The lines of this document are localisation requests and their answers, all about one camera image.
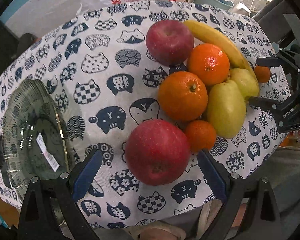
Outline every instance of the glass plate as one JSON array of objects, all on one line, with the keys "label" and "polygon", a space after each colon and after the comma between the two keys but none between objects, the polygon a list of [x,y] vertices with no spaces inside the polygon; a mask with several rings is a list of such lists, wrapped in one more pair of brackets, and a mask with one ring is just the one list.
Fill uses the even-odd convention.
[{"label": "glass plate", "polygon": [[[55,103],[40,80],[25,79],[11,95],[3,118],[3,155],[11,185],[20,201],[33,176],[55,179],[74,167],[74,158],[66,149],[64,122]],[[60,167],[53,171],[40,150],[36,138],[41,133],[47,151]]]}]

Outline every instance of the red apple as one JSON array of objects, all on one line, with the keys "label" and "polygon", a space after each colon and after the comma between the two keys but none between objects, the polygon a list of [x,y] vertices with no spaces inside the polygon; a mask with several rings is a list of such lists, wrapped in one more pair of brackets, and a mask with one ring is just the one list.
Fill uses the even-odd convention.
[{"label": "red apple", "polygon": [[185,171],[191,151],[186,135],[163,120],[148,120],[130,134],[125,158],[132,174],[151,186],[169,184]]},{"label": "red apple", "polygon": [[183,23],[166,20],[153,24],[146,36],[150,54],[164,65],[184,62],[194,47],[194,37]]}]

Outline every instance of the tablecloth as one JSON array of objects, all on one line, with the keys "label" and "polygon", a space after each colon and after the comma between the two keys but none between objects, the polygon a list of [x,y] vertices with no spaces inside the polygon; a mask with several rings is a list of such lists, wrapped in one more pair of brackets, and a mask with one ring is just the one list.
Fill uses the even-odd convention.
[{"label": "tablecloth", "polygon": [[[187,212],[213,198],[195,154],[180,178],[157,187],[139,182],[125,163],[125,142],[138,124],[148,119],[172,121],[156,100],[158,86],[169,74],[186,70],[186,65],[160,65],[145,44],[149,27],[166,19],[193,19],[216,28],[236,44],[251,67],[256,58],[275,53],[249,17],[209,5],[136,1],[70,20],[42,37],[0,76],[0,134],[11,93],[25,78],[40,79],[63,114],[76,162],[93,148],[102,151],[103,165],[85,198],[78,202],[92,227],[144,225]],[[271,68],[271,80],[261,85],[260,96],[279,101],[290,96],[281,67]],[[284,136],[278,134],[270,113],[248,106],[238,135],[218,137],[210,153],[229,172],[246,178]],[[21,207],[15,190],[4,186],[1,171],[0,194],[6,202]]]}]

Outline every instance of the person's hand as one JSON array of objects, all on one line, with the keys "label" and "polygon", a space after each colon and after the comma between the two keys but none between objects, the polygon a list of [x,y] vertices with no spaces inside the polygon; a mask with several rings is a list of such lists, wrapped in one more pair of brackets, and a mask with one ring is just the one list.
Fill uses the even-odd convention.
[{"label": "person's hand", "polygon": [[140,234],[140,240],[177,240],[173,234],[158,228],[146,229]]}]

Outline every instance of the tangerine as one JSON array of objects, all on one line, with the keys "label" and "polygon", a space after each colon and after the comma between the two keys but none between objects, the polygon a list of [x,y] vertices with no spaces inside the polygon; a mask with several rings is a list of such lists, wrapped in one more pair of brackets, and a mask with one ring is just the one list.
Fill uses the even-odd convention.
[{"label": "tangerine", "polygon": [[206,110],[208,94],[197,75],[180,71],[169,75],[162,82],[158,90],[158,101],[170,118],[191,121]]},{"label": "tangerine", "polygon": [[212,124],[202,120],[189,123],[184,133],[188,138],[192,152],[198,152],[202,149],[211,150],[217,139],[217,133]]},{"label": "tangerine", "polygon": [[261,67],[256,65],[254,73],[259,83],[268,83],[271,78],[271,71],[268,67]]},{"label": "tangerine", "polygon": [[216,45],[195,47],[188,59],[188,71],[196,74],[206,86],[224,82],[230,70],[228,56]]}]

